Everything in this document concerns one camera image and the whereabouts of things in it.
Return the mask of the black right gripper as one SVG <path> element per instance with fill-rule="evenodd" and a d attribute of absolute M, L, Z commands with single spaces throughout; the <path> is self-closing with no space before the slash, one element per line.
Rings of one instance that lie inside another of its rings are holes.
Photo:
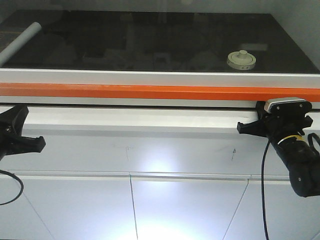
<path fill-rule="evenodd" d="M 268 113 L 264 110 L 266 101 L 256 103 L 258 120 L 251 123 L 238 122 L 236 129 L 239 134 L 267 137 L 272 142 L 281 142 L 290 136 L 304 136 L 304 129 L 309 128 L 313 120 L 307 113 L 278 112 Z"/>

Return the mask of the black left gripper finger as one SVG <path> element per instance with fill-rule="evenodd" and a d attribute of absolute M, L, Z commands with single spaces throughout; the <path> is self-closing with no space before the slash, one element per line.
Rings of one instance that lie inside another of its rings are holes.
<path fill-rule="evenodd" d="M 43 136 L 32 138 L 7 135 L 4 142 L 4 151 L 6 155 L 40 153 L 45 146 L 46 142 Z"/>
<path fill-rule="evenodd" d="M 25 120 L 29 114 L 26 104 L 18 104 L 0 114 L 0 130 L 21 135 Z"/>

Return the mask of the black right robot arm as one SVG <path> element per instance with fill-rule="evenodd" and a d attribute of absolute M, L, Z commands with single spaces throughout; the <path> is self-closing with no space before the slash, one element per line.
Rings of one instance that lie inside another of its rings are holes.
<path fill-rule="evenodd" d="M 313 120 L 307 115 L 312 104 L 298 97 L 274 98 L 256 103 L 257 120 L 251 123 L 237 123 L 237 131 L 268 138 L 289 172 L 294 192 L 300 197 L 320 194 L 320 153 L 313 140 L 316 134 L 309 134 L 305 141 L 304 129 Z"/>

